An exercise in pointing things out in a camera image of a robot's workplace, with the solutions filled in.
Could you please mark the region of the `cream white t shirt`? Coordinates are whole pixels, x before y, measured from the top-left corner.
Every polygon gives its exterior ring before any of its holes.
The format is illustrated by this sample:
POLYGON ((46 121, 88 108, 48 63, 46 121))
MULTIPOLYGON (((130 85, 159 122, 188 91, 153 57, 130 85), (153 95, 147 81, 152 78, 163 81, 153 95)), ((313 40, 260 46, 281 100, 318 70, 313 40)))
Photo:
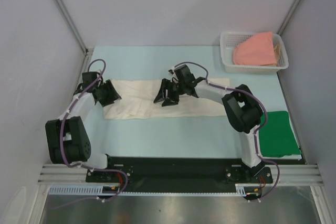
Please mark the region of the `cream white t shirt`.
POLYGON ((217 102, 183 94, 178 104, 163 106, 154 103, 161 80, 111 80, 120 100, 103 108, 107 120, 226 116, 224 106, 217 102))

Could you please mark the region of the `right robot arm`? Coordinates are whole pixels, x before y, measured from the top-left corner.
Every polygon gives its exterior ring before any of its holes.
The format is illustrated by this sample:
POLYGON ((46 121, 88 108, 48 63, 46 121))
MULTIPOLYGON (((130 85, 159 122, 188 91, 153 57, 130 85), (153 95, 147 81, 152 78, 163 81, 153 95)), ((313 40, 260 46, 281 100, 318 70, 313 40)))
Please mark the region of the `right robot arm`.
POLYGON ((186 63, 170 70, 171 79, 162 79, 154 103, 162 107, 177 105, 180 96, 186 94, 203 98, 222 105, 231 127, 239 133, 242 165, 237 171, 227 170, 230 182, 254 183, 261 177, 265 161, 258 148, 261 127, 267 122, 265 108, 252 94, 250 88, 241 84, 235 88, 225 87, 209 81, 208 77, 195 77, 186 63))

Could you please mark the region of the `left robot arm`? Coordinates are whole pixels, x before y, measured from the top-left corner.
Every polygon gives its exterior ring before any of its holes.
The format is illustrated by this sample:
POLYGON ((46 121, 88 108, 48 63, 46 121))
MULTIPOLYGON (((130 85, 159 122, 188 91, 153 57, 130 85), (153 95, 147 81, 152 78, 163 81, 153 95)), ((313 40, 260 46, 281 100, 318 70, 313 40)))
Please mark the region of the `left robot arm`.
POLYGON ((121 99, 110 80, 99 72, 85 72, 65 112, 45 124, 49 157, 53 164, 69 167, 97 168, 105 182, 115 178, 116 169, 108 164, 108 156, 94 151, 84 126, 84 119, 100 103, 102 107, 121 99))

